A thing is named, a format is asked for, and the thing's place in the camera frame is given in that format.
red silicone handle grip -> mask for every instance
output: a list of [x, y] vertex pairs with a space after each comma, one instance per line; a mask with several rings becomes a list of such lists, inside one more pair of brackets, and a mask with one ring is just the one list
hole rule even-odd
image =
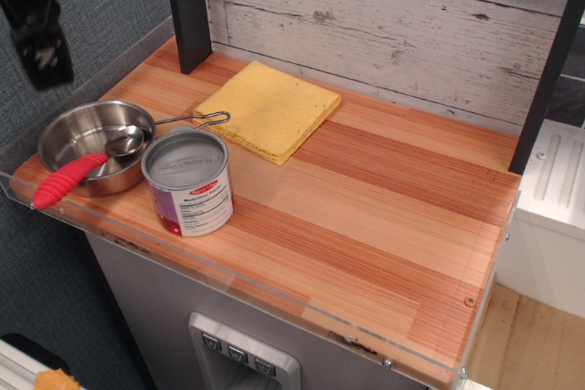
[[53, 206], [71, 192], [92, 169], [102, 166], [109, 158], [106, 153], [86, 154], [60, 167], [37, 188], [33, 197], [33, 207], [45, 209]]

wooden countertop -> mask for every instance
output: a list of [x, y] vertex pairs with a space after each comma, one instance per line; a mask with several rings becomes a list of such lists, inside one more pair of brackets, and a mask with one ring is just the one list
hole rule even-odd
[[[104, 99], [188, 114], [245, 65], [213, 54], [183, 75], [171, 39]], [[50, 213], [447, 388], [516, 198], [517, 138], [324, 87], [341, 104], [285, 165], [227, 142], [236, 208], [210, 235], [163, 229], [146, 182]], [[15, 180], [47, 175], [33, 156]]]

pot handle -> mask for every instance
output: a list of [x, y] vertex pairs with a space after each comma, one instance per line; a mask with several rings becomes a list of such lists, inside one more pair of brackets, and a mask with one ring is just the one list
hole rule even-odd
[[208, 125], [215, 125], [216, 123], [225, 123], [231, 119], [231, 115], [227, 111], [216, 111], [215, 113], [209, 114], [188, 114], [187, 116], [179, 116], [177, 118], [164, 119], [162, 121], [156, 121], [155, 124], [158, 125], [159, 123], [183, 121], [185, 119], [210, 119], [215, 118], [217, 116], [224, 116], [224, 118], [218, 119], [216, 121], [204, 122], [201, 125], [197, 126], [195, 130], [201, 130], [203, 127], [207, 127]]
[[109, 158], [106, 153], [92, 153], [61, 166], [37, 188], [33, 196], [33, 207], [45, 209], [53, 206], [71, 192], [92, 169], [102, 166]]

dispenser buttons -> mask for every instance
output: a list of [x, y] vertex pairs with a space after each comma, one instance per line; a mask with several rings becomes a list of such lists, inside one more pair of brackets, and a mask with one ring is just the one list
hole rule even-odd
[[203, 338], [203, 344], [205, 344], [209, 349], [213, 349], [214, 351], [221, 352], [221, 341], [217, 338], [212, 337], [211, 335], [207, 335], [206, 333], [201, 333], [201, 338]]
[[238, 349], [237, 347], [228, 345], [228, 354], [229, 358], [232, 360], [236, 360], [238, 363], [247, 364], [248, 363], [248, 354]]
[[274, 366], [262, 361], [260, 358], [256, 358], [256, 370], [268, 376], [276, 376], [276, 369]]

tin can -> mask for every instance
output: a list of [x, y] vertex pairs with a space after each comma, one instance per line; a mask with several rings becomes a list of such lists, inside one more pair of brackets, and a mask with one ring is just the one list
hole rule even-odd
[[148, 147], [142, 170], [156, 214], [171, 233], [199, 237], [231, 217], [229, 151], [217, 135], [177, 127]]

